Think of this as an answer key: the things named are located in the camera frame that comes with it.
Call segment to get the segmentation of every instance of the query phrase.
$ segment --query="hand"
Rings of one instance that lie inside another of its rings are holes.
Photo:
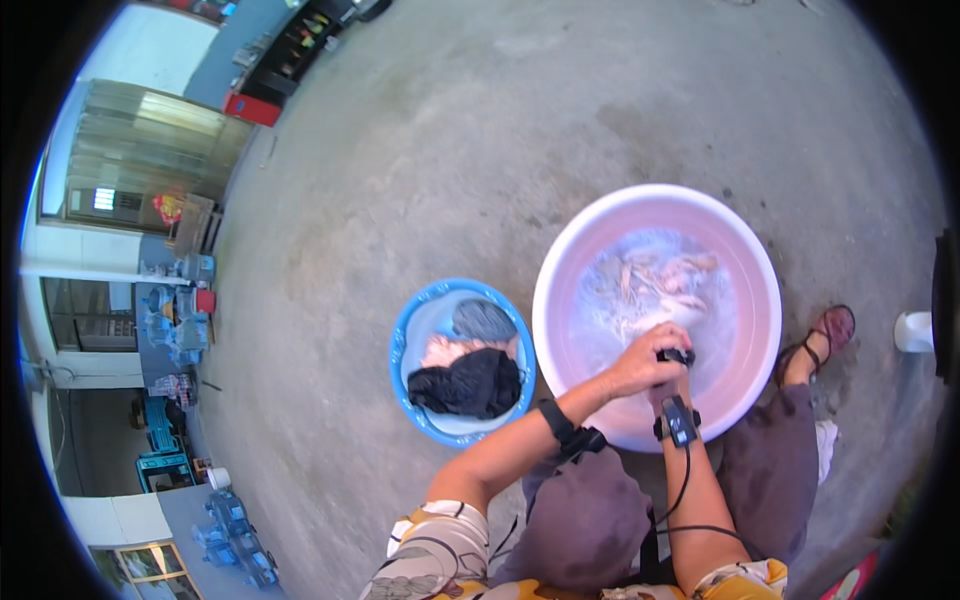
[[[673,361],[657,362],[657,352],[693,348],[686,330],[674,323],[659,324],[636,338],[620,358],[600,373],[611,397],[630,396],[686,374],[686,366]]]

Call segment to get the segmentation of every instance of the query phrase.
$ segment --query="black cable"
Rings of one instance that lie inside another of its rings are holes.
[[[670,510],[666,512],[666,515],[661,516],[660,520],[654,523],[654,529],[657,529],[658,525],[666,521],[666,518],[677,510],[677,507],[680,506],[680,501],[684,499],[686,484],[690,482],[690,445],[685,445],[684,450],[686,450],[686,475],[684,475],[684,484],[680,486],[680,493],[677,495],[677,501],[673,503],[673,506],[670,508]]]
[[[510,547],[504,550],[503,554],[500,554],[500,548],[502,548],[503,544],[507,543],[507,540],[510,539],[510,536],[514,534],[514,531],[516,530],[516,524],[519,522],[519,520],[520,520],[519,515],[514,517],[514,524],[510,527],[510,532],[507,534],[507,537],[504,538],[502,542],[500,542],[500,545],[496,547],[496,550],[493,550],[493,553],[490,555],[490,559],[487,561],[487,563],[492,563],[493,559],[498,559],[504,554],[510,554],[510,552],[514,549],[513,547]]]
[[[750,560],[752,561],[761,561],[763,557],[766,556],[759,548],[754,546],[752,543],[748,542],[742,536],[737,534],[734,531],[729,529],[724,529],[723,527],[714,527],[713,525],[681,525],[679,527],[667,527],[666,529],[658,529],[657,534],[668,534],[672,531],[689,531],[691,529],[702,529],[706,531],[715,531],[718,534],[727,534],[731,538],[737,538],[740,540],[740,543],[743,544],[744,549],[747,551],[747,554],[750,555]]]
[[[686,450],[686,474],[684,475],[684,484],[680,486],[680,493],[677,495],[677,501],[673,503],[673,506],[670,507],[670,510],[666,512],[666,515],[662,516],[659,521],[654,523],[654,531],[659,534],[667,534],[672,531],[690,531],[690,530],[704,530],[704,531],[715,531],[718,534],[726,534],[731,538],[736,538],[743,544],[744,550],[747,551],[747,554],[750,555],[752,561],[759,561],[763,559],[764,553],[759,550],[752,543],[746,541],[743,537],[737,534],[735,531],[729,529],[724,529],[723,527],[715,527],[713,525],[681,525],[678,527],[667,527],[666,529],[657,529],[657,526],[666,521],[666,519],[677,510],[677,507],[680,506],[680,501],[684,499],[684,492],[686,492],[686,484],[690,481],[690,444],[684,445],[684,450]]]

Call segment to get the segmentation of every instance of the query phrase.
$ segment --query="white pipe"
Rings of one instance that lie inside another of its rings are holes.
[[[117,273],[114,271],[88,271],[73,267],[48,267],[32,265],[29,262],[20,265],[21,275],[59,277],[61,279],[86,279],[88,281],[127,281],[129,283],[166,283],[168,285],[190,285],[189,279],[140,273]]]

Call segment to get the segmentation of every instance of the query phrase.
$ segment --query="red object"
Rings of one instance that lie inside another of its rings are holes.
[[[224,112],[260,125],[273,127],[280,116],[280,107],[246,94],[234,94],[233,91],[228,91],[227,97],[224,98]]]
[[[855,566],[847,575],[830,588],[827,593],[820,596],[820,600],[851,600],[855,598],[876,571],[878,562],[878,551],[872,552],[867,558]]]
[[[217,307],[217,295],[210,290],[197,288],[194,291],[193,309],[199,313],[212,313]]]

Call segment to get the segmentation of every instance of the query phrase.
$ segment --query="black wristband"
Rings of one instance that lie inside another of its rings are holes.
[[[540,413],[546,419],[547,424],[550,425],[550,431],[553,432],[553,437],[557,438],[560,445],[567,445],[573,441],[573,436],[577,430],[570,419],[566,417],[564,411],[557,406],[556,400],[547,398],[542,401],[540,403]]]

